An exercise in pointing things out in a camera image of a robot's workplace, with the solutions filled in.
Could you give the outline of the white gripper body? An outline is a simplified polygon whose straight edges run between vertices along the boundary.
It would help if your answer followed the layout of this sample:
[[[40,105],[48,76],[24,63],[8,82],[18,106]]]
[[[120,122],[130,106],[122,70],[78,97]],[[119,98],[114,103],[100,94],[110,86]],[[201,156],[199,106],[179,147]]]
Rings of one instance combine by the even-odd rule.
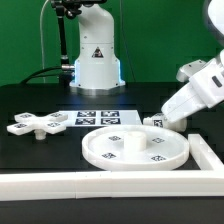
[[[187,83],[162,106],[161,111],[169,122],[174,123],[205,107],[196,90]]]

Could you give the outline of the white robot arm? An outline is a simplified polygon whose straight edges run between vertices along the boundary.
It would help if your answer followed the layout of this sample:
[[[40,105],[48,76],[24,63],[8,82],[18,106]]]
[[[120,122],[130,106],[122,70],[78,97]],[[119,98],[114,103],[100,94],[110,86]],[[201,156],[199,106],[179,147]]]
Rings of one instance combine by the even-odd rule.
[[[83,2],[78,16],[80,54],[70,86],[87,94],[123,87],[120,61],[114,53],[114,20],[97,0]],[[202,67],[181,73],[186,84],[162,106],[168,121],[176,122],[224,101],[224,50]]]

